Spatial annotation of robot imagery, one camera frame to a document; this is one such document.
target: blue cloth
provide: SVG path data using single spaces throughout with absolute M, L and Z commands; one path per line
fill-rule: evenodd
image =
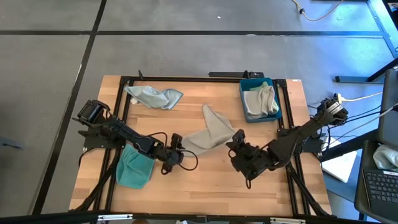
M 171 110 L 183 95 L 182 92 L 174 89 L 159 91 L 151 86 L 126 86 L 124 90 L 148 108 L 168 110 Z
M 140 154 L 127 144 L 116 167 L 116 181 L 126 187 L 141 189 L 148 182 L 154 164 L 155 160 Z

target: concrete floor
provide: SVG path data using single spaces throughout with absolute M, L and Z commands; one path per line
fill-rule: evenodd
M 398 47 L 397 32 L 380 0 L 371 2 Z M 324 14 L 336 4 L 314 0 L 300 3 L 311 17 Z M 99 5 L 100 0 L 2 0 L 0 30 L 90 30 Z M 325 20 L 308 22 L 297 15 L 290 0 L 112 0 L 106 5 L 99 29 L 379 30 L 366 3 L 345 2 Z M 0 136 L 25 144 L 23 150 L 0 146 L 0 217 L 30 212 L 87 41 L 87 36 L 0 35 Z M 313 105 L 333 93 L 357 98 L 381 91 L 382 85 L 339 84 L 333 78 L 369 76 L 392 59 L 380 37 L 97 36 L 73 114 L 87 99 L 96 98 L 103 75 L 137 75 L 138 69 L 147 76 L 207 76 L 210 71 L 255 70 L 271 78 L 302 79 L 307 102 Z M 375 96 L 346 103 L 345 107 L 350 114 L 359 114 L 380 103 L 381 96 Z M 343 134 L 360 123 L 336 128 L 332 135 Z M 375 121 L 353 134 L 376 127 Z M 70 123 L 44 213 L 68 209 L 83 144 L 79 129 L 81 125 Z M 357 217 L 347 202 L 329 196 L 335 215 Z

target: wooden table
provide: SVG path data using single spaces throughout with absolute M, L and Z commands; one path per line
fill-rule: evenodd
M 104 76 L 98 99 L 113 105 L 120 77 Z M 186 136 L 206 128 L 201 112 L 208 104 L 226 116 L 236 129 L 243 129 L 246 141 L 263 146 L 276 138 L 277 121 L 248 124 L 244 120 L 238 83 L 205 82 L 134 82 L 134 85 L 150 85 L 158 90 L 174 88 L 184 96 L 172 110 L 147 109 L 144 105 L 130 104 L 127 124 L 140 134 L 164 131 L 169 136 L 177 133 Z M 289 98 L 295 125 L 309 120 L 307 103 L 300 80 L 287 80 Z M 120 109 L 123 111 L 124 91 Z M 104 149 L 87 153 L 76 179 L 70 208 L 76 208 L 97 184 L 103 161 Z M 305 183 L 314 198 L 327 212 L 331 212 L 318 160 L 311 154 L 301 155 Z M 194 158 L 184 158 L 185 167 L 195 165 Z M 291 216 L 289 189 L 285 169 L 267 170 L 252 181 L 248 190 L 243 175 L 236 172 L 228 157 L 228 148 L 221 146 L 199 156 L 199 166 L 188 172 L 175 166 L 170 174 L 160 173 L 161 162 L 156 161 L 152 177 L 141 190 L 115 185 L 112 212 L 207 214 L 207 215 L 256 215 Z M 100 208 L 104 208 L 108 186 L 103 190 Z M 296 186 L 298 210 L 303 207 L 300 191 Z

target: towel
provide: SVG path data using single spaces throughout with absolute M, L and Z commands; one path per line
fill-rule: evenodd
M 266 117 L 279 111 L 275 101 L 274 87 L 269 86 L 267 82 L 263 82 L 259 87 L 251 88 L 250 91 L 243 91 L 243 98 L 248 113 L 253 117 Z
M 206 129 L 186 136 L 182 140 L 182 146 L 196 155 L 202 154 L 229 141 L 235 130 L 224 116 L 214 112 L 208 105 L 202 106 Z
M 398 172 L 398 151 L 387 145 L 381 145 L 373 154 L 373 160 L 378 169 Z
M 127 144 L 116 167 L 116 181 L 125 187 L 141 189 L 148 182 L 154 164 L 155 160 Z
M 183 93 L 174 89 L 163 91 L 156 90 L 151 86 L 126 86 L 124 87 L 134 102 L 140 102 L 148 108 L 161 108 L 171 110 L 181 99 Z

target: blue tray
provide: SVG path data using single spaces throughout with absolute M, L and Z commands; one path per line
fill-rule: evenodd
M 278 99 L 275 94 L 275 102 L 278 104 L 279 111 L 276 114 L 268 115 L 266 118 L 258 118 L 258 119 L 251 119 L 248 114 L 248 110 L 246 109 L 246 105 L 244 103 L 243 91 L 249 91 L 251 88 L 259 87 L 262 85 L 263 82 L 267 82 L 268 85 L 274 86 L 272 84 L 272 80 L 270 78 L 251 78 L 251 79 L 244 79 L 239 82 L 239 90 L 241 92 L 241 99 L 242 99 L 242 106 L 243 106 L 243 113 L 247 123 L 256 123 L 256 122 L 264 122 L 264 121 L 275 121 L 282 116 L 282 112 L 280 111 L 280 106 Z

